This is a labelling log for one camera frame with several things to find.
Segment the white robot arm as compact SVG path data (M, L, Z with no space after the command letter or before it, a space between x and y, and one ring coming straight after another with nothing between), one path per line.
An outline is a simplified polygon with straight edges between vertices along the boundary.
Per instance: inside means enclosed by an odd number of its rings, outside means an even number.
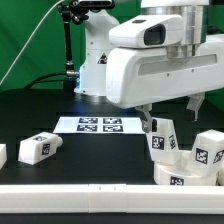
M142 13L119 23L93 0L86 26L86 59L80 68L84 96L105 97L145 114L154 129L154 103L187 96L193 117L208 91L224 87L224 35L208 35L209 0L141 0Z

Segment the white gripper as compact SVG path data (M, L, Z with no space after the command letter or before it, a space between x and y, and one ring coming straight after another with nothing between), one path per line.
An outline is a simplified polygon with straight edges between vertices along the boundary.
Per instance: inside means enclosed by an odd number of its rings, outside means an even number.
M169 58L183 37L179 15L139 15L109 32L115 48L107 56L106 97L120 108L137 106L145 133L152 130L151 103L191 95L186 112L197 121L202 92L224 87L224 35L209 35L193 56Z

